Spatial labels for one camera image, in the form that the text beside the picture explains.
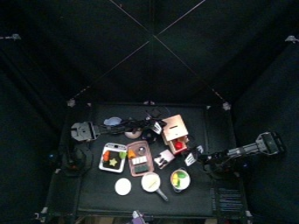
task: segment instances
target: black tent enclosure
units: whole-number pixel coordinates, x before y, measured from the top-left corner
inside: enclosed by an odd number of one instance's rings
[[[4,0],[0,222],[74,223],[140,210],[158,221],[299,223],[297,7],[292,0]],[[197,162],[186,166],[184,153],[162,169],[153,162],[165,202],[144,192],[128,160],[120,173],[98,169],[105,143],[136,139],[70,138],[73,123],[101,129],[109,117],[141,121],[156,109],[162,119],[181,115],[189,145],[208,155],[266,132],[281,137],[284,153],[229,158],[242,168],[225,178]],[[62,170],[69,143],[92,157],[78,176]],[[152,157],[166,149],[158,135],[148,145]],[[168,178],[180,167],[190,185],[177,193]],[[120,178],[132,184],[125,196],[114,192]],[[237,198],[225,198],[230,191]]]

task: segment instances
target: small bowl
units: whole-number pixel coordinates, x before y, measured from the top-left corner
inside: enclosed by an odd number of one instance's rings
[[[177,182],[178,185],[173,184],[173,176],[177,175]],[[184,170],[184,168],[180,168],[172,173],[170,176],[170,183],[172,183],[172,189],[178,193],[181,190],[184,190],[189,184],[190,184],[190,176],[188,172]]]

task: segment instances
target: yellow food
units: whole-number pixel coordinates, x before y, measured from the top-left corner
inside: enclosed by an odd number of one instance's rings
[[[180,179],[178,179],[177,173],[174,173],[172,175],[172,185],[178,186],[178,184],[180,184]]]

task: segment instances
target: orange item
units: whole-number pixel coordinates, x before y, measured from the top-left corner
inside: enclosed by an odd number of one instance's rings
[[[105,151],[104,155],[102,155],[102,161],[106,162],[108,161],[108,156],[109,156],[109,150]]]
[[[128,159],[132,159],[132,158],[134,158],[134,157],[136,157],[134,152],[133,152],[132,150],[128,150],[128,152],[126,152],[126,158],[128,158]]]

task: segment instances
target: small box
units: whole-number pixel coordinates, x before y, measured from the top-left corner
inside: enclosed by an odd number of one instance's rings
[[[185,129],[182,118],[180,115],[174,115],[162,119],[166,123],[162,127],[162,141],[164,144],[169,145],[172,154],[178,154],[180,152],[186,150],[186,142],[188,142],[188,130]],[[176,143],[181,143],[181,148],[176,149]]]

